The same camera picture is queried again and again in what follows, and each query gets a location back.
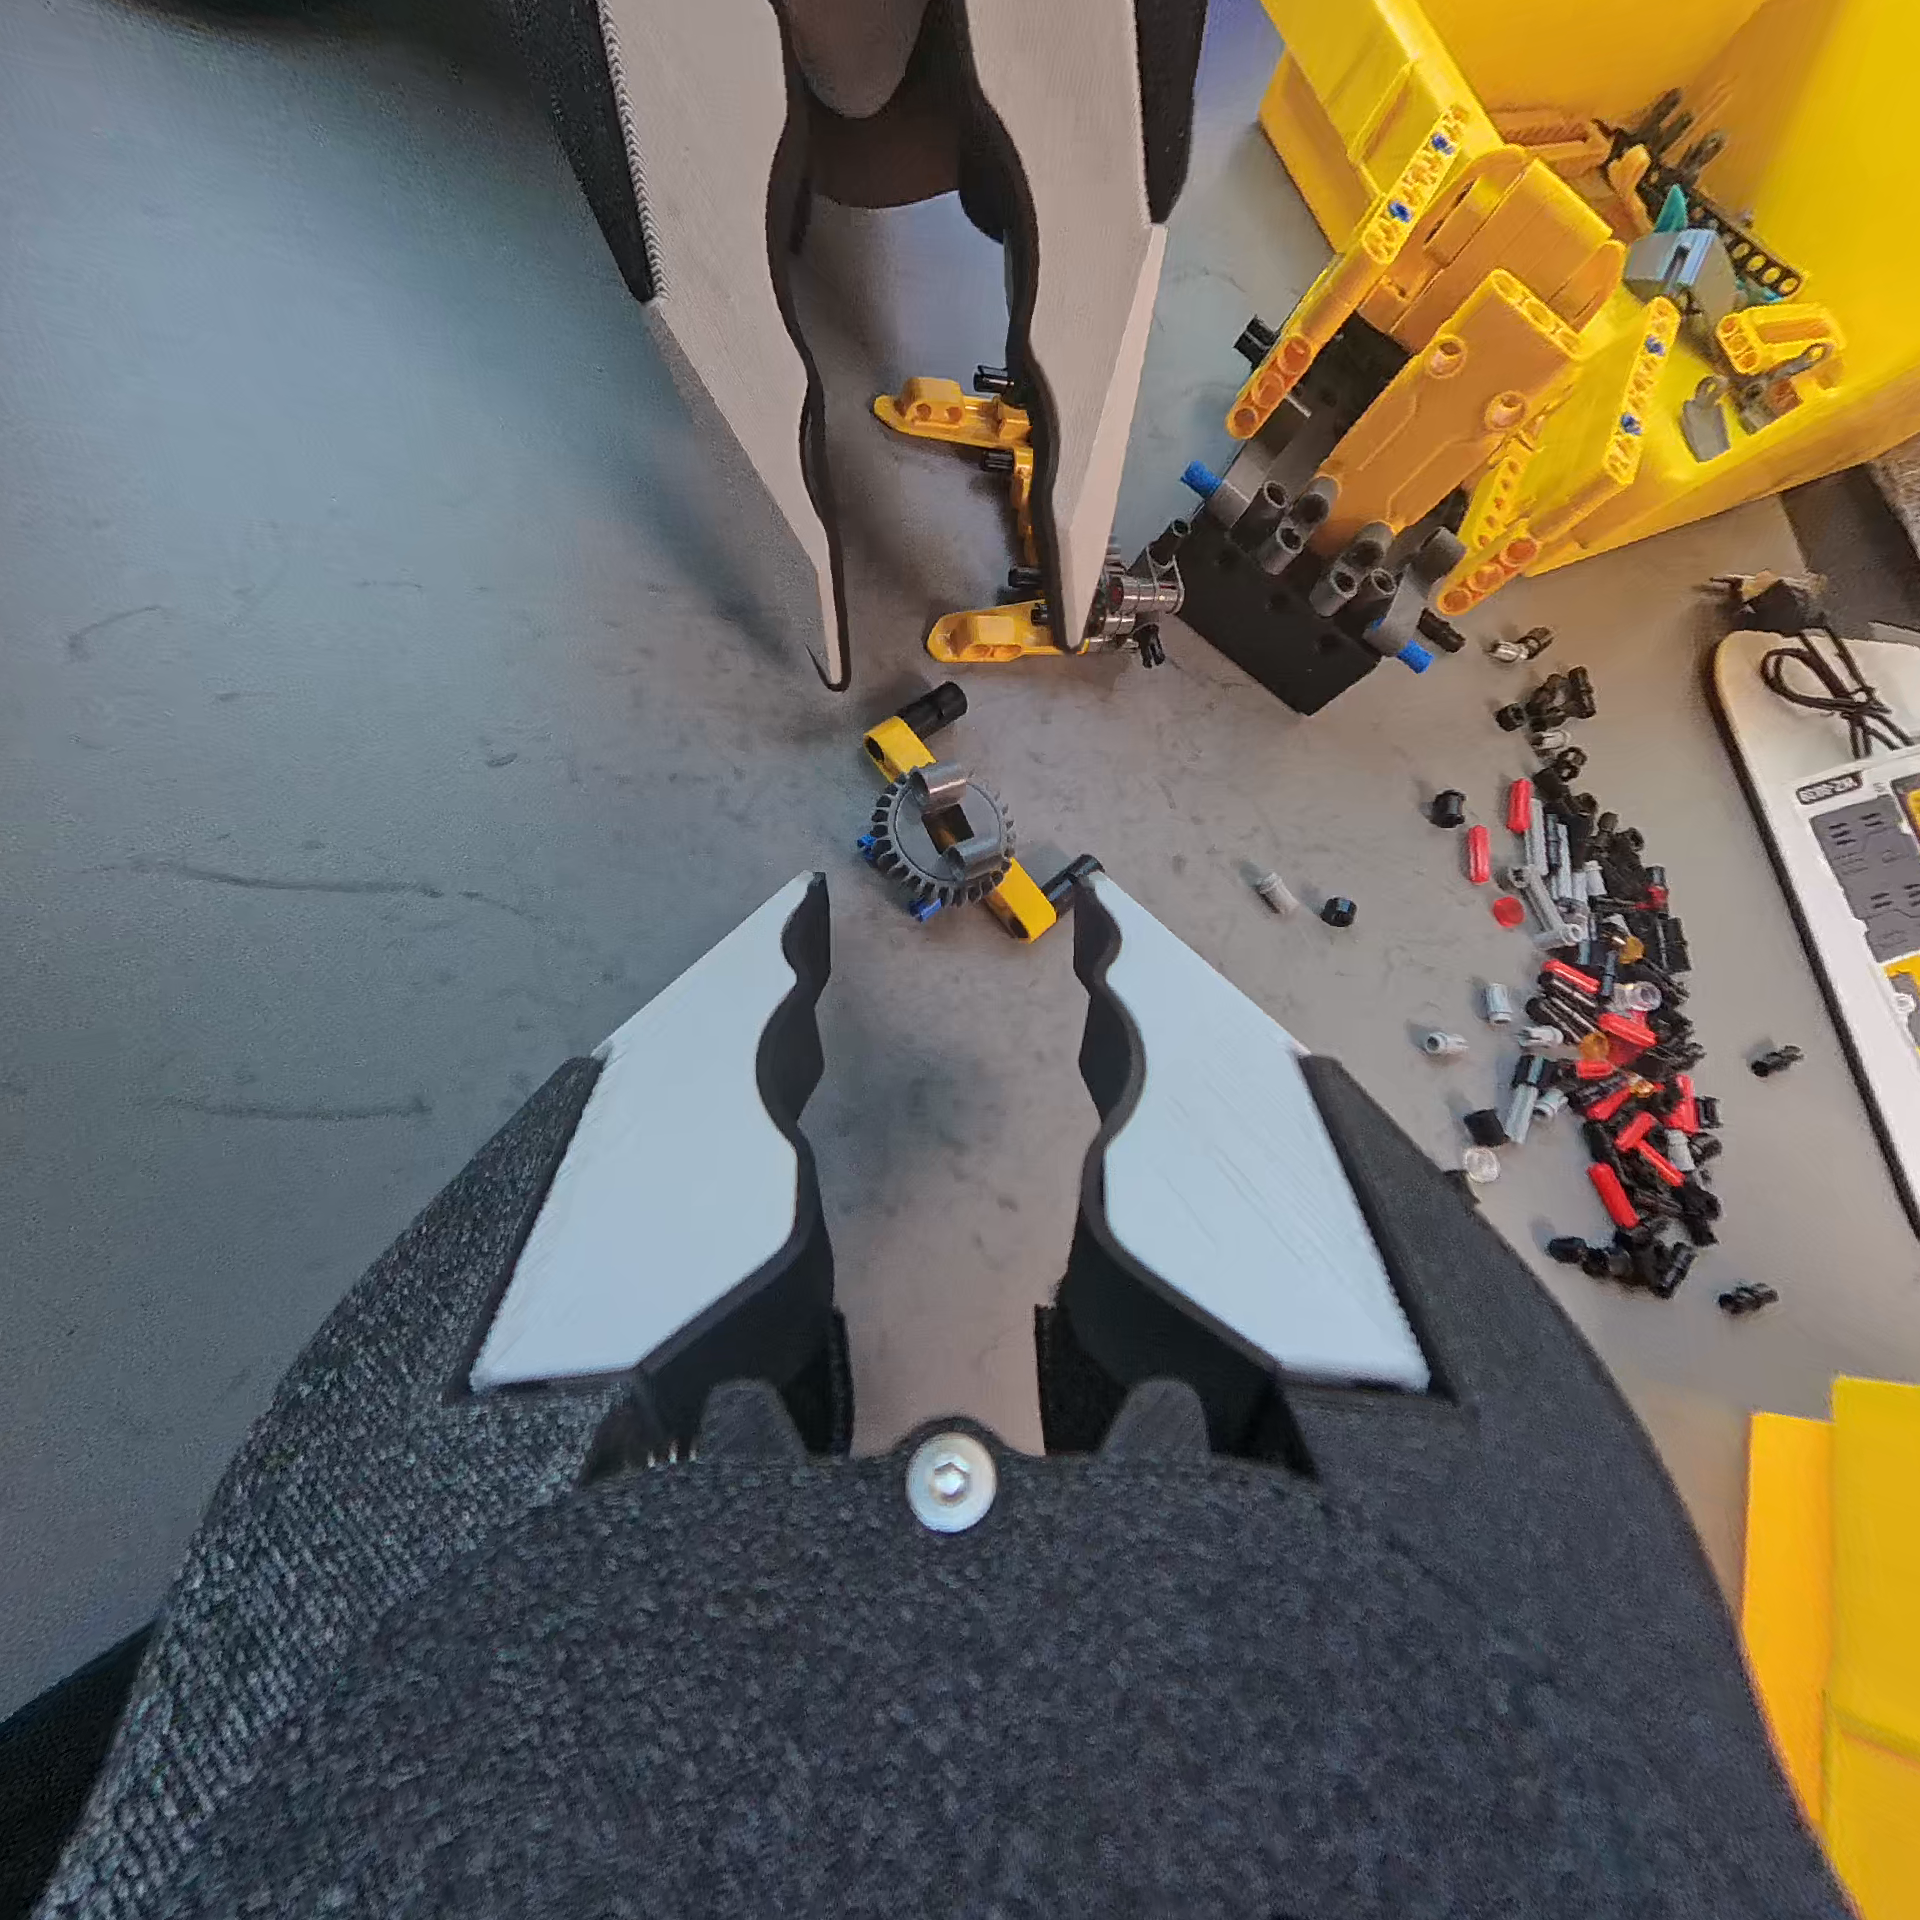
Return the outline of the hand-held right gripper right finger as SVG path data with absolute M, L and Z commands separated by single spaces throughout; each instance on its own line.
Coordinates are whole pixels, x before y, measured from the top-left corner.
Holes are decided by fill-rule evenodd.
M 1404 1306 L 1298 1044 L 1092 870 L 1072 888 L 1092 1140 L 1035 1310 L 1042 1440 L 1092 1455 L 1177 1382 L 1217 1455 L 1304 1455 L 1292 1391 L 1423 1404 Z

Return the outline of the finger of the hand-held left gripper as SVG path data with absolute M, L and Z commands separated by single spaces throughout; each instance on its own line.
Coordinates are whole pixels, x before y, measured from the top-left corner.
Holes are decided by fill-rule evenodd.
M 1146 204 L 1138 8 L 965 4 L 968 62 L 1011 186 L 1010 368 L 1035 432 L 1054 643 L 1081 655 L 1116 520 L 1165 225 Z
M 850 686 L 828 395 L 793 308 L 805 93 L 777 4 L 599 4 L 651 308 L 817 581 L 810 655 Z

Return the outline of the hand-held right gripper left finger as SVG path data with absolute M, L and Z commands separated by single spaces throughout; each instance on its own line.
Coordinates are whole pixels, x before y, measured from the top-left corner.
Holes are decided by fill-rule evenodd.
M 768 1382 L 850 1447 L 848 1328 L 804 1108 L 823 1076 L 828 876 L 799 871 L 590 1055 L 593 1079 L 469 1358 L 478 1401 L 620 1389 L 644 1450 Z

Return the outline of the grey yellow lego rack assembly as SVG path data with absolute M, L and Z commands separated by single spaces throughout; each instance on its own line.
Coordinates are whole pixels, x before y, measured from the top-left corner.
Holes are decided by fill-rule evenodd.
M 1045 598 L 1035 535 L 1035 447 L 1028 410 L 1007 371 L 980 368 L 974 387 L 914 375 L 896 395 L 877 395 L 875 417 L 905 437 L 968 452 L 981 475 L 1004 481 L 1016 528 L 1016 564 L 995 605 L 939 614 L 925 632 L 934 662 L 1025 662 L 1135 656 L 1144 670 L 1165 662 L 1165 617 L 1178 614 L 1186 581 L 1177 558 L 1126 561 L 1108 549 L 1089 613 L 1075 635 L 1059 635 Z

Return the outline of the yellow lego beam with black pins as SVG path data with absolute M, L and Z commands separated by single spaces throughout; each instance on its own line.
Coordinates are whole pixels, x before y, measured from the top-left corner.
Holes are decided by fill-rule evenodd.
M 893 714 L 881 716 L 875 725 L 868 725 L 863 732 L 859 747 L 868 765 L 875 768 L 875 773 L 881 777 L 881 787 L 896 773 L 905 773 L 911 768 L 923 768 L 929 761 L 953 761 L 934 753 L 934 741 L 936 735 L 950 732 L 965 714 L 968 714 L 965 689 L 954 680 L 939 680 L 931 689 L 896 707 Z M 1020 865 L 1017 832 L 1016 832 L 1016 862 L 1010 876 L 975 905 L 986 905 L 1011 940 L 1035 944 L 1062 920 L 1065 910 L 1072 910 L 1075 888 L 1095 871 L 1098 871 L 1098 859 L 1092 853 L 1081 853 L 1050 879 L 1035 882 Z

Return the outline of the large yellow black lego model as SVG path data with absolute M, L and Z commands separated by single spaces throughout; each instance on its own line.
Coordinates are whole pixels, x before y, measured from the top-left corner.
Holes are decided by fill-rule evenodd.
M 1468 102 L 1414 122 L 1387 186 L 1280 326 L 1237 341 L 1231 459 L 1165 528 L 1183 622 L 1298 716 L 1555 558 L 1644 458 L 1680 337 L 1676 274 Z

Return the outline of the pile of small lego pins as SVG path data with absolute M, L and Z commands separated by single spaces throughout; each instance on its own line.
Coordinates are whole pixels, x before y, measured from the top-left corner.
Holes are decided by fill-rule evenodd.
M 1549 1237 L 1546 1258 L 1668 1301 L 1722 1223 L 1722 1101 L 1698 1086 L 1692 952 L 1667 865 L 1584 787 L 1575 729 L 1595 716 L 1581 662 L 1546 673 L 1493 714 L 1529 753 L 1495 808 L 1474 808 L 1459 787 L 1423 807 L 1428 825 L 1453 835 L 1459 879 L 1489 920 L 1529 949 L 1513 982 L 1474 982 L 1477 1020 L 1513 1059 L 1495 1101 L 1459 1119 L 1452 1182 L 1477 1200 L 1510 1153 L 1564 1119 L 1605 1232 Z

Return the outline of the long black lego beam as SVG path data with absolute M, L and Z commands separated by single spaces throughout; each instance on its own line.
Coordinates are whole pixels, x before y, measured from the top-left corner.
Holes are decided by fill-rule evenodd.
M 1719 128 L 1692 131 L 1695 116 L 1686 96 L 1671 86 L 1628 126 L 1598 122 L 1605 138 L 1604 172 L 1610 189 L 1641 211 L 1653 228 L 1668 204 L 1680 207 L 1680 228 L 1711 231 L 1735 268 L 1735 284 L 1756 302 L 1790 302 L 1807 278 L 1785 257 L 1771 251 L 1753 231 L 1750 216 L 1728 211 L 1701 189 L 1701 177 L 1728 143 Z

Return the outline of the lego instruction booklet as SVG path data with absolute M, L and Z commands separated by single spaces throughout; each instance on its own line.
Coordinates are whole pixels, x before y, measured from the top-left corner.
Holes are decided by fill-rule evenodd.
M 1802 908 L 1861 1058 L 1916 1079 L 1916 753 L 1829 768 L 1788 787 L 1810 879 Z

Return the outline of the pale rounded board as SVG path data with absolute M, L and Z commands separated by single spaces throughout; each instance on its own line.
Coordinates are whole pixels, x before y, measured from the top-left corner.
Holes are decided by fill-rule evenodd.
M 1861 1058 L 1858 1040 L 1847 1031 L 1847 1010 L 1835 992 L 1829 965 L 1817 952 L 1802 908 L 1810 856 L 1790 817 L 1788 787 L 1829 768 L 1880 761 L 1907 749 L 1916 753 L 1916 635 L 1874 626 L 1865 640 L 1846 643 L 1847 661 L 1855 661 L 1864 684 L 1889 711 L 1889 729 L 1901 735 L 1892 744 L 1871 747 L 1855 747 L 1838 714 L 1810 707 L 1810 699 L 1829 701 L 1834 692 L 1825 689 L 1802 662 L 1785 662 L 1779 670 L 1783 689 L 1767 686 L 1762 673 L 1764 656 L 1788 647 L 1798 652 L 1798 643 L 1771 632 L 1726 635 L 1713 652 L 1711 692 L 1743 798 L 1788 899 L 1795 932 L 1811 962 L 1841 1055 L 1870 1108 L 1883 1164 L 1913 1223 L 1916 1079 L 1877 1071 Z

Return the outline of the yellow plastic storage bin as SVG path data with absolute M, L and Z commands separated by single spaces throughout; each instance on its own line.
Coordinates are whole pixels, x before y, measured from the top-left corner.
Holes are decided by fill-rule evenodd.
M 1335 254 L 1446 102 L 1559 108 L 1628 126 L 1677 86 L 1692 131 L 1726 148 L 1701 177 L 1795 268 L 1798 299 L 1834 310 L 1838 380 L 1740 383 L 1713 326 L 1684 308 L 1653 396 L 1640 478 L 1546 572 L 1871 464 L 1916 437 L 1916 5 L 1913 4 L 1269 4 L 1284 57 L 1259 102 Z M 1568 180 L 1631 247 L 1652 228 L 1605 172 Z M 1740 289 L 1738 308 L 1759 305 Z M 1731 447 L 1695 464 L 1677 410 L 1705 375 L 1728 383 Z
M 1834 1380 L 1746 1429 L 1740 1633 L 1788 1786 L 1861 1918 L 1916 1915 L 1916 1385 Z

